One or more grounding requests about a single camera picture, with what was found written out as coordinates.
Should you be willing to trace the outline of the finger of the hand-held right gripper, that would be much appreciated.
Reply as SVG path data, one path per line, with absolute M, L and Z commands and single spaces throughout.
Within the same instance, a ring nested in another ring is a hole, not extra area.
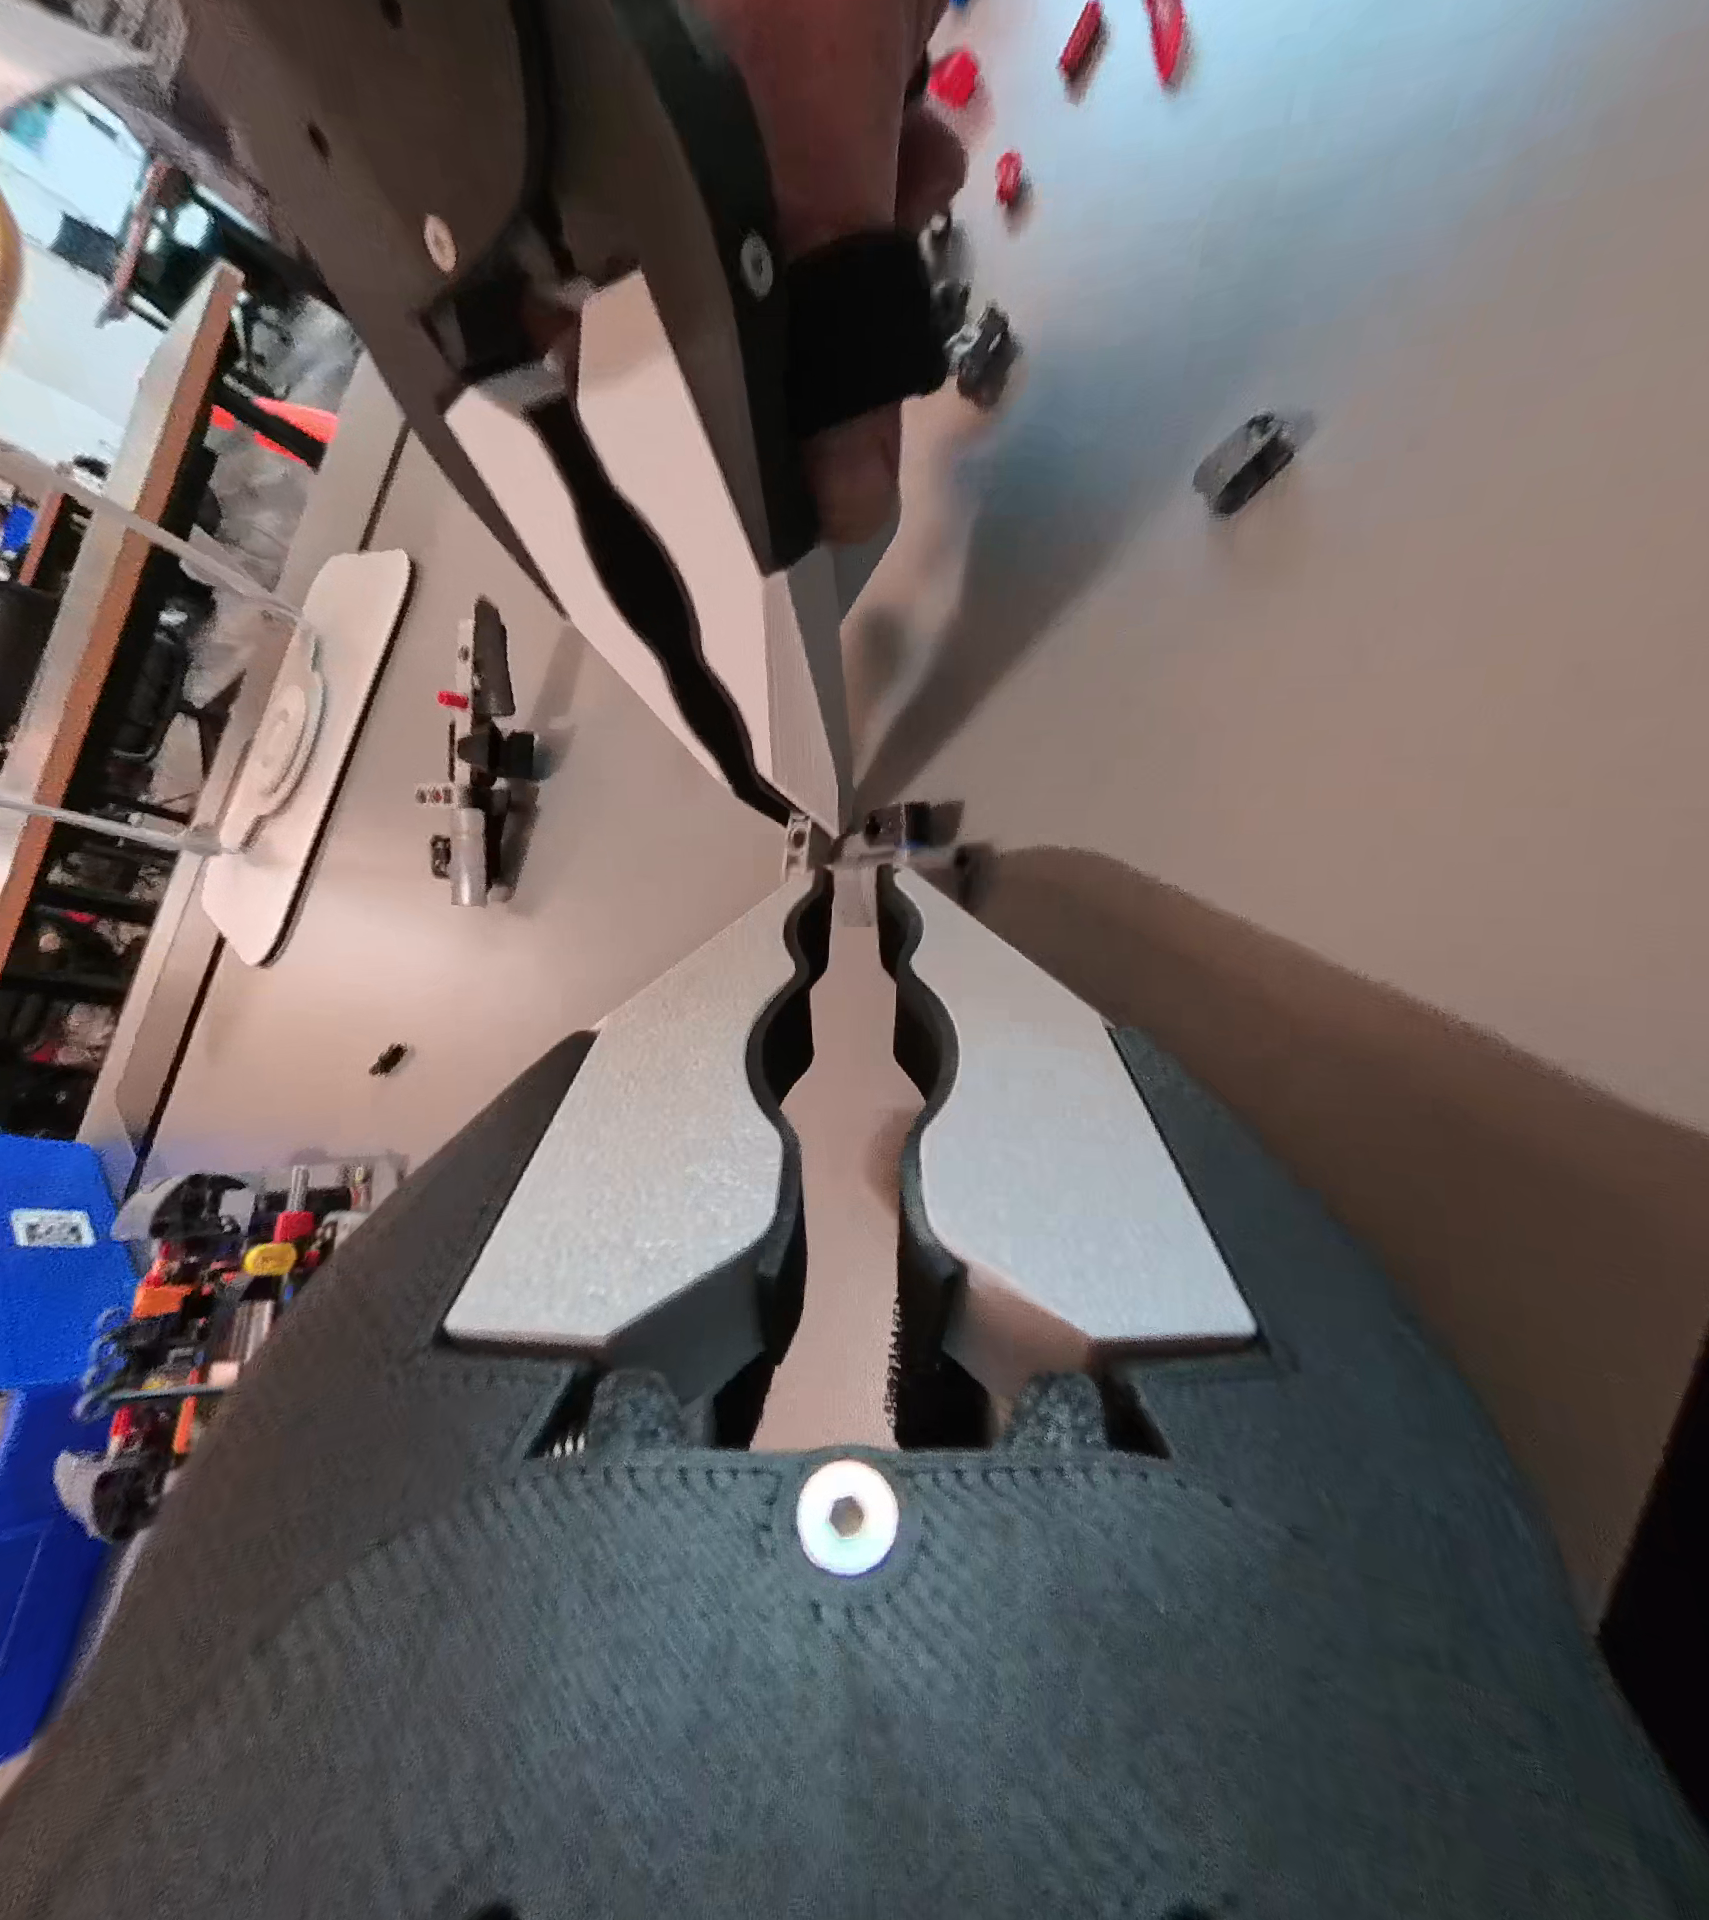
M 576 408 L 616 491 L 675 564 L 752 768 L 786 809 L 840 835 L 856 782 L 842 623 L 859 595 L 859 552 L 827 543 L 771 574 L 754 559 L 641 272 L 586 299 Z
M 739 802 L 784 824 L 792 804 L 752 754 L 741 703 L 707 655 L 694 595 L 608 475 L 572 399 L 469 390 L 446 427 L 555 608 Z

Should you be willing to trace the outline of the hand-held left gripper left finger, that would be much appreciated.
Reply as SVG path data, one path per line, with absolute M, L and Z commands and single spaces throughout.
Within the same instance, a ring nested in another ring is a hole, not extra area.
M 443 1321 L 483 1351 L 650 1372 L 752 1442 L 804 1304 L 800 1146 L 833 879 L 795 875 L 595 1031 Z

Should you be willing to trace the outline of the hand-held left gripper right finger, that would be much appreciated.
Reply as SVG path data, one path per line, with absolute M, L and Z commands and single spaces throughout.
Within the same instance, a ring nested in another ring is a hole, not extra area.
M 895 1058 L 921 1093 L 899 1171 L 891 1422 L 974 1448 L 1031 1381 L 1258 1349 L 1258 1316 L 1111 1021 L 905 868 L 877 879 Z

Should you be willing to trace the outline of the small grey lego axle assembly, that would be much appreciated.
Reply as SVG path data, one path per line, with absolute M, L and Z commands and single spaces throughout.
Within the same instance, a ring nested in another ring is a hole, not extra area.
M 830 871 L 852 884 L 856 875 L 900 868 L 970 905 L 988 850 L 962 835 L 962 821 L 961 799 L 895 799 L 867 809 L 842 832 L 828 832 L 792 809 L 781 842 L 781 877 Z

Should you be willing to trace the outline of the grey black lego subassembly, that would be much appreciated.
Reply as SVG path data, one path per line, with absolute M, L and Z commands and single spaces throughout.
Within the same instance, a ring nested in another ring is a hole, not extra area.
M 479 595 L 458 626 L 452 681 L 436 698 L 445 719 L 445 773 L 418 782 L 432 818 L 432 873 L 457 907 L 509 901 L 520 882 L 547 768 L 536 731 L 517 723 L 509 634 L 498 606 Z

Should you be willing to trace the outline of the large lego technic model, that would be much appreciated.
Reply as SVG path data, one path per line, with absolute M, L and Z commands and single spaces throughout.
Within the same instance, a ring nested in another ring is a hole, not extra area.
M 133 1302 L 97 1326 L 73 1409 L 90 1437 L 53 1468 L 90 1538 L 123 1545 L 146 1529 L 242 1372 L 407 1171 L 404 1156 L 375 1153 L 194 1170 L 129 1194 L 115 1240 L 146 1266 Z

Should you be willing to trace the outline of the person's right hand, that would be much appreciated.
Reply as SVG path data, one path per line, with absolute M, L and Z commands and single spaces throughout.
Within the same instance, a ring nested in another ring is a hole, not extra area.
M 947 377 L 923 228 L 962 185 L 961 137 L 913 96 L 939 4 L 708 1 L 767 152 L 786 266 L 792 434 L 827 543 L 885 531 L 906 398 Z

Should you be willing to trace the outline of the clear acrylic bar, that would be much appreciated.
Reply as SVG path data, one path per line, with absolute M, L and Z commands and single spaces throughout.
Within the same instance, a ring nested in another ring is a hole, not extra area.
M 77 472 L 55 467 L 19 446 L 0 442 L 0 478 L 16 486 L 21 491 L 34 493 L 34 497 L 45 503 L 55 495 L 64 493 L 81 503 L 81 507 L 85 507 L 97 524 L 112 525 L 119 531 L 154 547 L 159 553 L 169 553 L 197 582 L 209 588 L 219 588 L 220 591 L 249 606 L 252 603 L 255 608 L 287 616 L 290 622 L 302 620 L 298 606 L 292 606 L 276 591 L 263 588 L 242 568 L 228 564 L 224 558 L 220 558 L 217 546 L 194 546 L 190 539 L 183 539 L 166 531 L 151 518 L 141 516 L 136 510 L 126 507 L 107 491 L 101 491 L 99 486 L 90 484 Z
M 73 827 L 78 833 L 97 837 L 115 837 L 136 847 L 146 847 L 171 855 L 211 857 L 223 851 L 220 840 L 206 829 L 156 829 L 135 821 L 102 818 L 97 813 L 45 804 L 16 794 L 0 792 L 0 809 L 22 818 L 48 821 L 53 826 Z

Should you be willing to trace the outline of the wooden shelf unit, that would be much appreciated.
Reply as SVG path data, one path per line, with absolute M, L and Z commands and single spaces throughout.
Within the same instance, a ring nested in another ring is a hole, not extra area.
M 219 260 L 154 345 L 104 484 L 104 497 L 129 516 L 154 524 L 169 512 L 184 461 L 200 444 L 240 295 L 242 272 Z M 53 829 L 48 818 L 5 804 L 67 799 L 153 555 L 136 530 L 90 506 L 0 771 L 0 978 L 48 864 Z

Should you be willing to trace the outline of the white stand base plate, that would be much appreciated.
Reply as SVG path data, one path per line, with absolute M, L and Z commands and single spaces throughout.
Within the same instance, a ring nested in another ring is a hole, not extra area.
M 249 968 L 272 966 L 288 943 L 412 576 L 396 547 L 334 555 L 290 626 L 200 873 L 206 918 Z

